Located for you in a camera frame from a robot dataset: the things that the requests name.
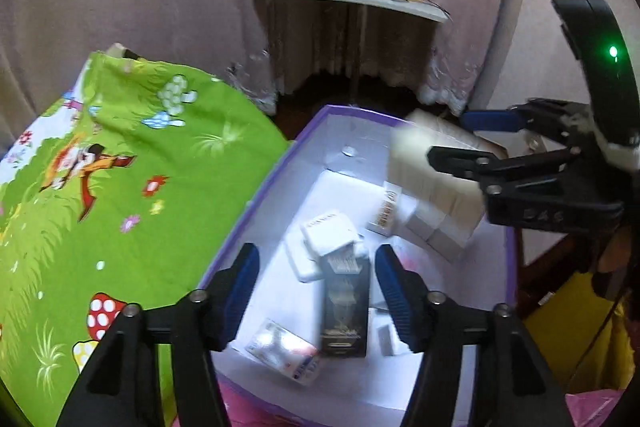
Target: red flower print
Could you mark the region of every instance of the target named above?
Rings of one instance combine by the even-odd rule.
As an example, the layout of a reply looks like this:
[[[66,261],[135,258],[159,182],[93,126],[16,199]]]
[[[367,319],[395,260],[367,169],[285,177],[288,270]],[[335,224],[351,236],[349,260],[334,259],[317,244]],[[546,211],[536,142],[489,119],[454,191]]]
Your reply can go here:
[[[24,133],[20,134],[18,143],[20,145],[27,145],[31,141],[31,136],[33,136],[33,133],[31,131],[25,131]]]
[[[145,188],[142,189],[142,195],[145,198],[150,198],[158,192],[160,187],[164,185],[168,179],[168,176],[154,176],[150,180],[147,180]]]

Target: dark floor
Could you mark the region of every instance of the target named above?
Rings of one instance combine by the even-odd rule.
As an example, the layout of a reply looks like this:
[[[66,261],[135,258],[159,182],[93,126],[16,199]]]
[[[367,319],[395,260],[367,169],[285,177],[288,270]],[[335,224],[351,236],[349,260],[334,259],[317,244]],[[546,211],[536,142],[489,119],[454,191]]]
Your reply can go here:
[[[294,94],[278,99],[278,112],[272,118],[273,123],[287,139],[294,139],[326,104],[348,105],[349,85],[349,79],[343,75],[313,74]],[[357,105],[398,118],[405,118],[414,109],[420,108],[446,120],[458,121],[445,105],[424,105],[411,89],[387,86],[378,77],[361,77]]]

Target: black box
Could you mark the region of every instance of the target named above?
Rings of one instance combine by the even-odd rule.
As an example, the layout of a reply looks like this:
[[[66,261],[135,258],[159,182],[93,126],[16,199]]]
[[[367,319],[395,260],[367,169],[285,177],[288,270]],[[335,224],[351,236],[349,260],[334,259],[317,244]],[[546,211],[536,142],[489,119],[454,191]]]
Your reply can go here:
[[[326,357],[364,357],[369,329],[368,257],[325,255],[320,352]]]

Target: blue mushroom print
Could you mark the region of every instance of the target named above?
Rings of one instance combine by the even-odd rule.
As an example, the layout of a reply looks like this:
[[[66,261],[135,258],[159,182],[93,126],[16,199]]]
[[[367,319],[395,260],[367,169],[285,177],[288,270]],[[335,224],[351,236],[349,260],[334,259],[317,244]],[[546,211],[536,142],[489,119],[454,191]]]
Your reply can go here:
[[[184,120],[172,120],[172,118],[167,114],[166,111],[160,111],[159,113],[153,115],[151,118],[145,118],[142,123],[151,129],[164,129],[168,125],[173,125],[176,127],[183,127]]]

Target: white table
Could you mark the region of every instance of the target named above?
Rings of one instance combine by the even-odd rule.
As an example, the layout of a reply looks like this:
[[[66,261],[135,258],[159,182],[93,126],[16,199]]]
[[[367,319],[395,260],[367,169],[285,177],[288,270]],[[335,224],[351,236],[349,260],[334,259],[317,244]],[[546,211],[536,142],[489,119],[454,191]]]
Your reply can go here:
[[[367,29],[367,7],[374,6],[376,8],[385,8],[395,10],[397,12],[409,13],[423,19],[429,19],[435,22],[444,22],[447,20],[447,14],[437,6],[427,2],[407,1],[407,0],[322,0],[335,2],[348,2],[360,6],[358,17],[358,34],[360,36],[357,46],[357,56],[355,60],[355,68],[351,78],[350,86],[350,102],[355,103],[358,93],[358,83],[360,80],[360,57],[364,47],[365,32]]]

